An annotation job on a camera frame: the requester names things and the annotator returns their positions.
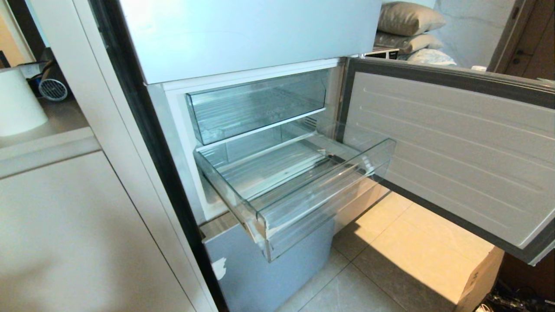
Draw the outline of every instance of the freezer compartment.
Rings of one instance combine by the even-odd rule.
[[[208,145],[324,109],[329,71],[187,93],[197,140]]]
[[[316,115],[196,150],[198,166],[268,261],[385,175],[395,142],[363,129],[337,142],[344,127]]]

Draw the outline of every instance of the refrigerator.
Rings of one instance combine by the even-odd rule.
[[[334,216],[378,184],[530,264],[555,247],[550,82],[359,58],[380,1],[91,4],[230,310],[287,300],[325,264]]]

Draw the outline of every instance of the stacked pillows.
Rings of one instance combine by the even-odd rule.
[[[425,32],[445,24],[445,18],[440,12],[420,4],[402,1],[384,3],[374,45],[398,48],[400,54],[423,48],[439,49],[443,43]]]

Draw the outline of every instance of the freezer door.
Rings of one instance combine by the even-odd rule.
[[[528,263],[553,249],[553,85],[352,59],[345,86],[341,121],[397,141],[386,186]]]
[[[379,0],[119,0],[147,84],[372,51]]]

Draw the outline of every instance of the countertop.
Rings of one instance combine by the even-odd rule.
[[[0,178],[100,150],[75,99],[39,102],[48,117],[45,124],[0,137]]]

